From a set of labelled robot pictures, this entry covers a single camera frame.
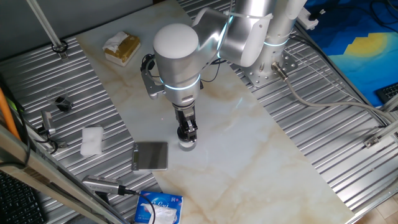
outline marble surface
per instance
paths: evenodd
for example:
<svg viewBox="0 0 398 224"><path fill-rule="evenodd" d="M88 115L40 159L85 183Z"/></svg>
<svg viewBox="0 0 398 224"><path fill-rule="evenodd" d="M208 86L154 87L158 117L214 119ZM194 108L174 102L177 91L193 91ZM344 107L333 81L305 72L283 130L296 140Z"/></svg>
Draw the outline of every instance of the marble surface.
<svg viewBox="0 0 398 224"><path fill-rule="evenodd" d="M77 36L91 66L136 141L167 141L169 169L153 172L165 193L184 196L182 223L345 223L353 213L227 64L204 83L196 101L198 143L178 147L174 108L151 100L139 67L163 26L191 24L174 0ZM102 46L119 31L142 46L126 67L105 59ZM216 73L209 67L202 78Z"/></svg>

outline blue cloth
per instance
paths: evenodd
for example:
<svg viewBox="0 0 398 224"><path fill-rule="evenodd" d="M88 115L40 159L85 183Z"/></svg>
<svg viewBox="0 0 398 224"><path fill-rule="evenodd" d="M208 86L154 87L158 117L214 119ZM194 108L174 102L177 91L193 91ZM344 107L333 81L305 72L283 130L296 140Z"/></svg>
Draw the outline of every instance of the blue cloth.
<svg viewBox="0 0 398 224"><path fill-rule="evenodd" d="M357 6L370 12L370 2L341 0L339 6ZM335 4L335 0L310 0L306 8L310 12L318 12ZM375 3L374 10L384 22L398 21L390 15L383 3ZM398 12L391 7L390 11L398 17ZM398 22L388 26L398 30ZM368 37L370 33L385 33L387 43L382 50L376 50L376 55L347 54L347 46L357 37ZM319 24L314 30L309 30L308 34L374 106L382 105L374 92L398 82L398 35L394 31L380 26L359 9L333 9L326 10L319 18Z"/></svg>

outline metal grating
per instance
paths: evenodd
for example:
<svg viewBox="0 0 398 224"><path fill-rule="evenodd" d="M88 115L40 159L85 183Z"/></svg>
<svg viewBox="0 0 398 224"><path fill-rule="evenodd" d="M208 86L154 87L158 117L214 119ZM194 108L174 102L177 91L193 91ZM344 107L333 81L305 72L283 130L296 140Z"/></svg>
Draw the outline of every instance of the metal grating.
<svg viewBox="0 0 398 224"><path fill-rule="evenodd" d="M100 175L120 178L130 189L151 187L159 191L152 173L131 171L134 140L76 39L67 42L69 59L65 61L51 47L44 47L0 63L0 73L25 108L26 119L38 128L42 125L40 110L51 112L57 127L52 139L68 144L67 149L59 149L53 156L79 179L88 174ZM47 103L45 95L53 86L67 89L74 103L71 112L63 113ZM104 127L102 155L80 154L81 130L88 126ZM40 196L49 223L65 223L78 215L52 198ZM109 201L125 218L135 214L135 196L112 196Z"/></svg>
<svg viewBox="0 0 398 224"><path fill-rule="evenodd" d="M229 0L177 2L192 19L203 7L220 11L229 8ZM59 149L54 158L79 179L87 174L102 175L120 178L135 190L148 187L159 190L150 172L131 172L134 140L77 41L72 38L67 42L70 58L66 61L61 61L50 47L44 47L0 63L0 72L26 108L27 119L39 127L40 110L52 112L58 127L54 138L68 143L68 149ZM345 92L358 97L308 46L293 40L287 46L286 51L298 62L298 68L289 78L299 95L320 103L353 100L337 89L343 87ZM387 138L371 149L365 148L365 139L380 130L377 120L367 111L351 106L310 108L297 103L282 81L255 88L238 66L231 64L231 68L352 211L361 215L389 196L378 194L398 176L397 144ZM63 86L69 91L75 104L72 112L64 114L47 104L45 94L53 86ZM93 125L104 127L104 154L83 157L79 153L80 130ZM40 196L49 223L65 223L78 215L53 199ZM126 218L135 214L136 200L110 198L114 208Z"/></svg>

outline black keyboard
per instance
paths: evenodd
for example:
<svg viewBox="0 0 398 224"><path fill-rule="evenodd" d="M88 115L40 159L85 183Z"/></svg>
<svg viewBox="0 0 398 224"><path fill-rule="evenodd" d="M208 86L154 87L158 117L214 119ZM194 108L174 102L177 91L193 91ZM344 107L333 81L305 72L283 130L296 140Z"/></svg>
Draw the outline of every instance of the black keyboard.
<svg viewBox="0 0 398 224"><path fill-rule="evenodd" d="M0 223L42 224L46 221L34 189L0 171Z"/></svg>
<svg viewBox="0 0 398 224"><path fill-rule="evenodd" d="M398 83L381 88L380 90L376 90L376 95L379 97L382 103L387 103L396 94L398 94Z"/></svg>

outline white cloth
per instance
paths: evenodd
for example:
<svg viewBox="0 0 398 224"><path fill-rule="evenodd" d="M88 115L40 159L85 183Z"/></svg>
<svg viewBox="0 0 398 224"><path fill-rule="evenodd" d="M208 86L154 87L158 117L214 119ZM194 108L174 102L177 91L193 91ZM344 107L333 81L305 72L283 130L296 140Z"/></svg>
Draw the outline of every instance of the white cloth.
<svg viewBox="0 0 398 224"><path fill-rule="evenodd" d="M142 203L141 206L144 206L150 213L149 223L152 224L154 221L154 214L152 207L147 203ZM174 220L177 219L175 216L177 210L174 208L166 208L154 205L155 208L155 224L173 224Z"/></svg>
<svg viewBox="0 0 398 224"><path fill-rule="evenodd" d="M124 41L124 39L126 39L127 37L128 35L125 32L123 31L118 32L116 35L114 35L112 38L110 38L105 42L104 47L102 47L102 49L103 50L110 49L114 53L116 53L121 42Z"/></svg>
<svg viewBox="0 0 398 224"><path fill-rule="evenodd" d="M103 133L102 127L83 128L80 154L84 156L102 154Z"/></svg>

